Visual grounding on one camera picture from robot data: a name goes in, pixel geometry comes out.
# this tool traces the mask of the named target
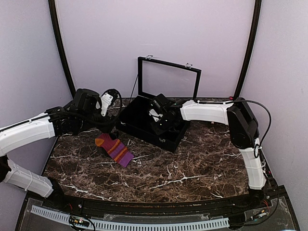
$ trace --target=metal hinge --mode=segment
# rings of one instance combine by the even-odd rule
[[[189,64],[189,63],[187,63],[187,64],[185,65],[185,67],[186,67],[186,68],[189,68],[189,69],[191,69],[192,66],[193,66],[193,65],[192,65],[192,64]]]
[[[145,58],[148,59],[148,60],[150,60],[150,59],[153,58],[153,56],[152,56],[152,55],[147,55]]]

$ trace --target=glass panel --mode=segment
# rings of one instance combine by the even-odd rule
[[[142,66],[143,92],[170,98],[193,97],[197,73],[147,61]]]

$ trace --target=box lid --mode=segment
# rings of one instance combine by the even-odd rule
[[[197,97],[201,70],[151,56],[138,57],[138,95],[152,99],[162,93],[168,98]]]

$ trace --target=white arm segment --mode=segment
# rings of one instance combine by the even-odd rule
[[[184,120],[202,120],[228,125],[227,108],[233,104],[201,104],[189,100],[181,107]]]
[[[256,139],[256,144],[260,144],[259,138]],[[245,167],[248,174],[248,184],[251,189],[261,190],[265,183],[266,178],[263,174],[263,167],[260,161],[260,158],[255,158],[254,149],[253,148],[246,148],[246,149],[239,149],[244,162]]]
[[[47,177],[39,176],[23,167],[18,166],[12,160],[8,160],[11,171],[8,172],[3,182],[16,185],[25,191],[30,190],[42,197],[49,197],[52,193],[52,183]]]
[[[233,104],[225,103],[203,104],[189,100],[183,104],[180,111],[184,120],[201,120],[229,125],[227,109]],[[259,138],[256,139],[256,143],[260,144]],[[266,183],[266,178],[263,174],[262,168],[264,166],[262,166],[260,158],[255,158],[253,148],[239,149],[239,151],[244,159],[249,187],[251,189],[261,190]]]
[[[34,118],[45,115],[47,114],[41,113],[31,118],[30,122],[0,132],[0,157],[26,144],[54,137],[53,125],[48,121],[49,116],[32,121]],[[10,159],[8,160],[8,165],[11,171],[7,173],[3,182],[16,185],[25,191],[30,190],[43,197],[48,197],[52,193],[52,183],[47,177],[42,177],[26,170]]]
[[[44,115],[46,113],[41,113],[31,118],[29,123],[0,132],[0,157],[26,144],[54,137],[53,125],[48,121],[50,119],[49,116],[32,121],[34,118]]]
[[[105,93],[104,95],[101,96],[101,101],[102,101],[102,108],[101,108],[101,114],[102,116],[105,116],[107,113],[108,107],[111,105],[113,96],[109,95],[108,93]]]

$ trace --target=wire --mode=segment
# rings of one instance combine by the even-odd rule
[[[76,216],[76,217],[80,217],[80,218],[84,218],[85,220],[87,220],[88,222],[91,223],[91,225],[93,226],[93,231],[96,231],[95,224],[89,218],[86,218],[85,216],[82,216],[82,215],[79,215],[79,214],[75,214],[75,213],[70,213],[70,215],[73,215],[73,216]],[[74,228],[77,228],[78,230],[82,229],[82,228],[76,227],[74,224],[72,224],[72,225],[74,226]]]
[[[260,141],[260,146],[262,145],[263,141],[264,141],[264,138],[266,137],[267,133],[269,132],[269,129],[270,129],[270,126],[271,126],[271,114],[270,114],[270,111],[267,109],[266,106],[264,106],[263,104],[259,103],[259,102],[256,102],[256,101],[252,101],[252,100],[238,100],[238,101],[232,101],[232,102],[226,102],[226,104],[230,104],[230,103],[254,103],[254,104],[257,104],[261,107],[263,107],[266,112],[268,113],[269,115],[269,125],[268,125],[268,128],[266,129],[261,141]]]
[[[275,181],[275,185],[276,185],[276,190],[277,190],[277,204],[275,206],[275,209],[274,211],[272,211],[267,217],[266,219],[262,220],[261,222],[258,222],[258,223],[253,223],[253,224],[246,224],[247,222],[251,221],[251,219],[248,219],[242,223],[237,223],[237,224],[231,224],[231,226],[239,226],[239,225],[243,225],[243,226],[255,226],[255,225],[259,225],[259,224],[262,224],[263,222],[267,221],[271,216],[274,215],[274,213],[276,212],[277,208],[278,208],[278,204],[279,204],[279,187],[278,187],[278,183],[277,181],[275,180],[275,178],[270,178],[270,179],[273,179]]]
[[[260,145],[256,143],[255,147],[254,147],[254,156],[255,156],[255,158],[259,157],[259,152],[256,154],[256,149],[259,148],[259,147],[260,147]]]
[[[8,126],[6,128],[3,128],[0,130],[0,132],[3,132],[3,131],[6,131],[8,129],[11,129],[11,128],[14,128],[14,127],[17,127],[19,125],[23,125],[23,124],[26,124],[26,123],[30,123],[31,121],[36,121],[36,120],[39,120],[39,119],[42,119],[42,118],[46,118],[46,117],[49,117],[51,115],[55,115],[56,113],[51,113],[51,114],[46,114],[46,115],[43,115],[43,116],[40,116],[40,117],[36,117],[36,118],[33,118],[33,119],[29,119],[29,120],[25,120],[25,121],[22,121],[22,122],[19,122],[17,124],[13,124],[11,126]]]
[[[136,80],[135,80],[135,84],[134,84],[133,90],[131,91],[131,95],[130,95],[130,98],[129,98],[129,104],[130,104],[131,98],[133,97],[133,93],[134,93],[134,90],[135,90],[135,86],[136,86],[136,83],[137,83],[137,79],[138,79],[138,74],[137,74],[137,76],[136,76]]]
[[[233,100],[228,100],[228,101],[200,101],[197,99],[193,99],[193,101],[195,103],[199,103],[199,104],[229,104],[229,103],[233,103]]]
[[[252,202],[248,205],[232,205],[232,206],[234,206],[236,208],[247,208],[247,207],[251,206],[251,204],[252,204]]]
[[[120,116],[120,113],[122,111],[122,106],[123,106],[122,105],[123,100],[122,100],[122,96],[121,96],[121,94],[120,94],[120,92],[118,90],[116,90],[116,89],[109,89],[109,90],[115,90],[117,92],[118,96],[119,96],[119,99],[120,99],[119,111],[118,111],[117,115],[112,120],[110,120],[110,121],[107,121],[107,122],[96,122],[96,121],[93,121],[93,120],[87,118],[86,116],[83,116],[83,115],[80,115],[80,114],[74,113],[74,112],[61,112],[61,111],[59,111],[59,112],[56,112],[55,114],[57,114],[57,115],[67,115],[67,116],[71,116],[71,115],[72,116],[76,116],[76,117],[82,118],[83,120],[88,121],[89,123],[91,123],[93,125],[96,125],[96,126],[107,126],[107,125],[110,125],[110,124],[114,123],[118,119],[118,117]]]
[[[266,208],[268,209],[268,211],[270,211],[268,202],[266,200],[263,200],[262,202],[266,205]]]
[[[64,207],[56,207],[55,205],[53,205],[47,198],[44,198],[44,202],[48,203],[49,205],[51,205],[51,207],[53,207],[54,209],[57,209],[59,211],[65,209],[68,205],[65,205]]]
[[[70,208],[71,208],[71,212],[73,212],[73,207],[72,207],[72,205],[71,205],[70,203],[68,203],[68,205],[69,205]]]

